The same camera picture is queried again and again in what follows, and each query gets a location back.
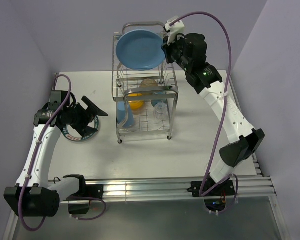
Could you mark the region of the white plate green rim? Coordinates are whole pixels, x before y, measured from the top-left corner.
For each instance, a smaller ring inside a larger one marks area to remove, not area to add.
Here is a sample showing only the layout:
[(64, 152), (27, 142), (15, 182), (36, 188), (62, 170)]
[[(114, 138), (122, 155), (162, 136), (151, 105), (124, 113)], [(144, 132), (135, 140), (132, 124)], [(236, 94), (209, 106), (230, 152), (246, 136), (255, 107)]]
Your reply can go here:
[(92, 138), (97, 132), (98, 132), (98, 129), (99, 129), (99, 126), (100, 126), (100, 121), (99, 121), (99, 118), (98, 116), (96, 116), (94, 119), (93, 119), (93, 126), (88, 126), (86, 128), (86, 130), (88, 130), (88, 133), (85, 135), (85, 136), (73, 136), (72, 134), (70, 134), (69, 130), (68, 130), (68, 127), (69, 125), (66, 125), (63, 129), (62, 129), (62, 134), (63, 136), (68, 139), (69, 141), (72, 141), (72, 142), (84, 142), (84, 141), (87, 141), (89, 140), (90, 138)]

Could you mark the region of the light blue plate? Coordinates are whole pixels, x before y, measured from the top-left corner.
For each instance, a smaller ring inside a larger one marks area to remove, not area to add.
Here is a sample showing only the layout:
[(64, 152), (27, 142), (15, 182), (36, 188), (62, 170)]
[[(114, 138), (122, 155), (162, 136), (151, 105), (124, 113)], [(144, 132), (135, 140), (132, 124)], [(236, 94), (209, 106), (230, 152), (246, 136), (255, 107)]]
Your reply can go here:
[(163, 38), (158, 34), (136, 29), (119, 38), (115, 53), (120, 63), (128, 69), (146, 71), (158, 67), (165, 60), (162, 44)]

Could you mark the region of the blue plastic cup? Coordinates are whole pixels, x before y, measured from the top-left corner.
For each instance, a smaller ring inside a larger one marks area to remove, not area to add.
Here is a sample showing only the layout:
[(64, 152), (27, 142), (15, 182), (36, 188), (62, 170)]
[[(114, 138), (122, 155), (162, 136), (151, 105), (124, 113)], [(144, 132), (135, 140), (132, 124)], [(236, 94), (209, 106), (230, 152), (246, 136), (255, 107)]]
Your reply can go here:
[[(134, 120), (134, 116), (130, 104), (127, 103), (126, 105), (127, 105), (128, 118), (126, 123), (123, 125), (123, 127), (130, 128), (134, 125), (135, 120)], [(126, 108), (125, 108), (126, 105), (123, 101), (117, 103), (116, 118), (118, 124), (120, 124), (126, 118)]]

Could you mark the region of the black bowl floral outside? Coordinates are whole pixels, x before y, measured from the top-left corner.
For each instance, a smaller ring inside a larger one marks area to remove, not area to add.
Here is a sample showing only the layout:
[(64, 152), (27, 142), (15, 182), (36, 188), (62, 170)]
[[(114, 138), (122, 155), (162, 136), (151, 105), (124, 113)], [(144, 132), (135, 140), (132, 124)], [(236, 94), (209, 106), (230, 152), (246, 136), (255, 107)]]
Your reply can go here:
[(140, 84), (140, 88), (157, 87), (157, 86), (158, 83), (156, 82), (156, 80), (151, 78), (144, 79)]

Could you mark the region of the yellow ribbed bowl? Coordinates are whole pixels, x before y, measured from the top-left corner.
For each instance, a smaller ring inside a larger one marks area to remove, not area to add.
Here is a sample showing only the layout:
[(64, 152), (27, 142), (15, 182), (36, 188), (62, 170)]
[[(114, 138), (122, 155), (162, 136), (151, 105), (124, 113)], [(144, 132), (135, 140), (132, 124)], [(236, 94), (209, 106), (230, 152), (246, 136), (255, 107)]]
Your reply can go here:
[(131, 97), (131, 100), (128, 101), (130, 109), (135, 115), (140, 114), (145, 107), (144, 100), (136, 100), (136, 97), (141, 96), (143, 96), (141, 93), (131, 93), (128, 95), (128, 97)]

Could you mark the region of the blue white mug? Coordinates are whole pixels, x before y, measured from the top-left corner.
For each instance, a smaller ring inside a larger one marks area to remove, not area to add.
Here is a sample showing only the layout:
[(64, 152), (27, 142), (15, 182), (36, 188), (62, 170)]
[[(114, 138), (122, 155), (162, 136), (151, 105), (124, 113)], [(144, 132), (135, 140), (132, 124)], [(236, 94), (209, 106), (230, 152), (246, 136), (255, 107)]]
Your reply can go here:
[[(161, 96), (165, 95), (165, 91), (160, 91), (160, 92), (154, 92), (152, 95), (153, 96)], [(161, 99), (152, 99), (151, 100), (151, 105), (155, 107), (157, 104), (167, 104), (167, 99), (166, 98), (161, 98)]]

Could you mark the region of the clear drinking glass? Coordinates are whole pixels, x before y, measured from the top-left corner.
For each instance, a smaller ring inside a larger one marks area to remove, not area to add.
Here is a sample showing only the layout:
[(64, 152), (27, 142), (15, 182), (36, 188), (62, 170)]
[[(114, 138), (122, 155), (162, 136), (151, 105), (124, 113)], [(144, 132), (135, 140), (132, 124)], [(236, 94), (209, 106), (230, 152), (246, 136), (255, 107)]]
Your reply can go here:
[(168, 106), (164, 102), (159, 102), (154, 107), (154, 117), (158, 120), (166, 121), (168, 117)]

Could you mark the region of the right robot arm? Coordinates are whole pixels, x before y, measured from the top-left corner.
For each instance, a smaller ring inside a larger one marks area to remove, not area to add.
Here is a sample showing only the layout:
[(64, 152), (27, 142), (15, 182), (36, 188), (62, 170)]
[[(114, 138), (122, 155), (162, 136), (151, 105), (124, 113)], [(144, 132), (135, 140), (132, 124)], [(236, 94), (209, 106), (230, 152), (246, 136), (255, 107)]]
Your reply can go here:
[(219, 120), (212, 152), (198, 195), (217, 195), (235, 169), (259, 148), (264, 131), (256, 129), (244, 117), (228, 92), (230, 80), (223, 80), (218, 70), (207, 62), (206, 38), (202, 34), (177, 34), (173, 42), (163, 38), (161, 46), (168, 64), (176, 63), (187, 82), (206, 101)]

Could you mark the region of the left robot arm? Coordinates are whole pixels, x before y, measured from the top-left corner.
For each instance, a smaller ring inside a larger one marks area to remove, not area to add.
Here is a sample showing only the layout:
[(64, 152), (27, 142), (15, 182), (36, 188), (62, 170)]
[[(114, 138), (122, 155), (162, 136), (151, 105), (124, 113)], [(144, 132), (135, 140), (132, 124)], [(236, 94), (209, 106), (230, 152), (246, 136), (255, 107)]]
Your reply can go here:
[(49, 186), (52, 157), (62, 131), (71, 126), (81, 137), (89, 137), (98, 131), (89, 124), (98, 117), (108, 116), (86, 96), (81, 100), (87, 108), (77, 103), (72, 93), (53, 90), (49, 102), (35, 114), (25, 166), (15, 186), (6, 187), (3, 194), (17, 216), (53, 217), (62, 201), (89, 196), (85, 177), (80, 174), (65, 175), (60, 182)]

